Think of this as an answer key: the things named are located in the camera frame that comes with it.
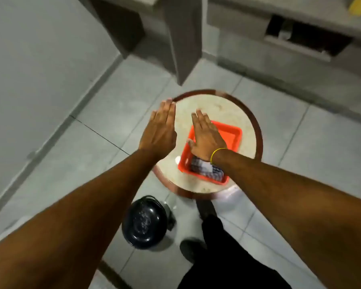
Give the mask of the grey concrete counter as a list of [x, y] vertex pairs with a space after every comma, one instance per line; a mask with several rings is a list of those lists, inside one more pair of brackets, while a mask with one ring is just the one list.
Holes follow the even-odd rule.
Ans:
[[203, 0], [203, 54], [289, 94], [361, 116], [361, 17], [349, 0]]

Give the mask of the person's black trousers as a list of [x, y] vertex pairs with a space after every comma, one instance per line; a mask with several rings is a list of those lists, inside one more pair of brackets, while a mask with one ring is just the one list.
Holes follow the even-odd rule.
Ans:
[[292, 289], [274, 269], [253, 258], [215, 215], [203, 219], [204, 244], [186, 240], [193, 265], [177, 289]]

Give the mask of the round table with brown rim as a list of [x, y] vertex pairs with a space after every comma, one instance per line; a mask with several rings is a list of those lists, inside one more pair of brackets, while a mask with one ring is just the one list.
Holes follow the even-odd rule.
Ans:
[[182, 173], [175, 158], [180, 156], [193, 126], [191, 113], [201, 109], [210, 120], [239, 127], [242, 139], [238, 153], [260, 161], [263, 155], [263, 137], [254, 114], [239, 99], [213, 89], [190, 91], [175, 97], [176, 146], [153, 169], [159, 181], [173, 194], [188, 199], [218, 199], [229, 197], [239, 190], [233, 180], [217, 185]]

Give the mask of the person's left forearm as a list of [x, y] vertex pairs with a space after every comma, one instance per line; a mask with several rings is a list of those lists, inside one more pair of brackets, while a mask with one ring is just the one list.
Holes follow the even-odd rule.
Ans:
[[167, 155], [138, 149], [0, 241], [0, 289], [88, 289], [137, 190]]

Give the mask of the black bin with lid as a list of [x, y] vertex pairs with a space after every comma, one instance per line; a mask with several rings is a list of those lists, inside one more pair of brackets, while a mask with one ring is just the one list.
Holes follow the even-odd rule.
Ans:
[[169, 205], [146, 195], [129, 207], [122, 222], [122, 234], [135, 249], [149, 250], [158, 246], [175, 225], [176, 219]]

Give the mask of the person's right forearm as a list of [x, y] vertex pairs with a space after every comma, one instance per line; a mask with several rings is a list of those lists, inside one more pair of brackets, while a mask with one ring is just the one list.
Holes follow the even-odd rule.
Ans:
[[231, 150], [213, 161], [328, 289], [361, 289], [360, 198]]

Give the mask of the yellow wrist band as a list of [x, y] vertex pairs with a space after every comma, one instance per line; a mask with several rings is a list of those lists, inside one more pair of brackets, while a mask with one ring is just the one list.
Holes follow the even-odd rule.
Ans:
[[227, 150], [227, 148], [218, 148], [216, 149], [212, 154], [211, 154], [211, 157], [210, 157], [210, 163], [213, 164], [213, 156], [215, 155], [215, 153], [219, 150]]

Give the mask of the person's right hand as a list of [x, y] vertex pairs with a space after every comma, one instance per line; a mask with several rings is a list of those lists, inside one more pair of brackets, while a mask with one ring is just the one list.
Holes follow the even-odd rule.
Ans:
[[191, 152], [203, 161], [210, 162], [211, 154], [218, 148], [227, 148], [226, 142], [222, 140], [212, 140], [210, 130], [206, 132], [196, 132], [196, 111], [191, 114], [194, 127], [194, 141], [197, 144], [197, 152]]

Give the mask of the grey concrete counter support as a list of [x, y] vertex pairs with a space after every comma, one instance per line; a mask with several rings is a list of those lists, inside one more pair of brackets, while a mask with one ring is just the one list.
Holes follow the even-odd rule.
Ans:
[[164, 22], [172, 68], [182, 85], [202, 56], [202, 0], [78, 0], [125, 59], [145, 37], [141, 14]]

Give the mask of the orange plastic tray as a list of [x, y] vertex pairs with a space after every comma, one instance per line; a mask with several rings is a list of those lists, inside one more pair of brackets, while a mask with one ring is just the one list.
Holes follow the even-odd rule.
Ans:
[[[242, 139], [242, 130], [239, 127], [231, 126], [228, 124], [224, 124], [218, 121], [212, 121], [219, 130], [222, 138], [225, 140], [227, 148], [232, 151], [238, 151], [239, 146], [241, 144]], [[190, 148], [188, 143], [185, 144], [183, 151], [181, 153], [181, 160], [178, 164], [178, 170], [182, 173], [194, 176], [195, 178], [217, 184], [217, 185], [226, 185], [229, 181], [229, 177], [224, 174], [224, 179], [222, 182], [218, 182], [212, 179], [205, 178], [204, 176], [198, 175], [194, 172], [190, 171], [190, 163], [193, 154], [190, 152]]]

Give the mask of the patterned folded cloth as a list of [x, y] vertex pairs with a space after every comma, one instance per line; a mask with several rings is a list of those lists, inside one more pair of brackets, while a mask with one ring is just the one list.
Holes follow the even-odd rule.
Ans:
[[212, 179], [218, 182], [222, 182], [224, 179], [224, 172], [212, 165], [210, 162], [206, 162], [193, 156], [190, 163], [190, 171], [198, 175], [204, 176], [205, 178]]

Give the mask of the person's left hand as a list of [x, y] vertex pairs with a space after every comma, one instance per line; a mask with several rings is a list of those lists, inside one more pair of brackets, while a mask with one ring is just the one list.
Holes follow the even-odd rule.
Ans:
[[138, 150], [147, 153], [154, 163], [164, 159], [175, 148], [177, 139], [175, 131], [176, 103], [172, 102], [172, 127], [168, 127], [163, 123], [164, 101], [160, 102], [159, 108], [156, 110], [156, 125], [149, 127], [148, 121], [138, 147]]

